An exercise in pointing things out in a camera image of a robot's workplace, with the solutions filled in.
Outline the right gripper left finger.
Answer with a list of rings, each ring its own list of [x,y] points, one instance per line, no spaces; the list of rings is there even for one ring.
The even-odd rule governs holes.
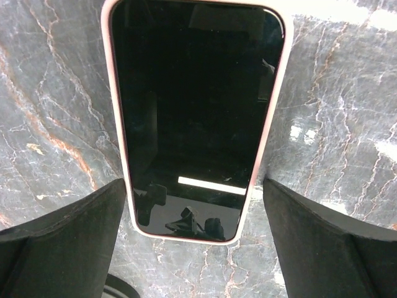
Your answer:
[[[126,196],[116,179],[1,231],[1,297],[101,297]]]

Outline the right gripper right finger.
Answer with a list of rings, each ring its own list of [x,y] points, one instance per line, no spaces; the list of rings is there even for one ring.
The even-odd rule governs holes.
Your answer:
[[[263,201],[289,297],[396,297],[396,231],[269,178]]]

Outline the pink case smartphone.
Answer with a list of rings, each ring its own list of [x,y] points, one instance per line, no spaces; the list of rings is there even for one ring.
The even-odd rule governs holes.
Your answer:
[[[106,1],[100,24],[133,226],[235,242],[292,49],[291,15],[280,1]]]

